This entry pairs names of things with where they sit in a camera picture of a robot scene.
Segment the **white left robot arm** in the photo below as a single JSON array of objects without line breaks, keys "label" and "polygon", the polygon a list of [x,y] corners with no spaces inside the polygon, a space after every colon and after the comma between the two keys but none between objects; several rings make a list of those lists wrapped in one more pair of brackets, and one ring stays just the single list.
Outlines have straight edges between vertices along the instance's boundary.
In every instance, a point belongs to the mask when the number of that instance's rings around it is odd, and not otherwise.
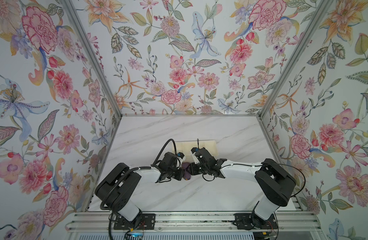
[{"label": "white left robot arm", "polygon": [[95,189],[95,195],[101,200],[100,209],[110,211],[130,223],[138,221],[142,211],[130,200],[136,187],[148,183],[180,181],[184,175],[181,163],[185,159],[183,153],[168,152],[150,167],[130,168],[125,163],[118,164]]}]

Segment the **purple sock with beige toe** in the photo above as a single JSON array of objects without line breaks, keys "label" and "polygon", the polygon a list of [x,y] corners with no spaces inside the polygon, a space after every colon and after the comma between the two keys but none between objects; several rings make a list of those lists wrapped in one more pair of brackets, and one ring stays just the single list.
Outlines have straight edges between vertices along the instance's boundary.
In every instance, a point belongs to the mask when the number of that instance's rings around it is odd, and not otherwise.
[{"label": "purple sock with beige toe", "polygon": [[183,172],[184,172],[183,179],[186,180],[186,181],[190,180],[191,177],[192,177],[192,175],[190,173],[190,164],[191,163],[184,162],[181,165],[181,168],[183,169]]}]

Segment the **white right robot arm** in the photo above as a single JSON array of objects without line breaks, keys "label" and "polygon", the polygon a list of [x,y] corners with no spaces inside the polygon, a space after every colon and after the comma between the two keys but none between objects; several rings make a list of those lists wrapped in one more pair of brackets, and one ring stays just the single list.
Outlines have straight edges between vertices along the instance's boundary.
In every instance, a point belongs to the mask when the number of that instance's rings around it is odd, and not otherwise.
[{"label": "white right robot arm", "polygon": [[233,178],[256,182],[264,196],[251,213],[252,219],[267,221],[280,207],[286,207],[296,186],[296,180],[272,159],[261,163],[238,163],[226,159],[216,160],[206,148],[191,149],[194,163],[190,164],[192,176],[209,175],[215,178]]}]

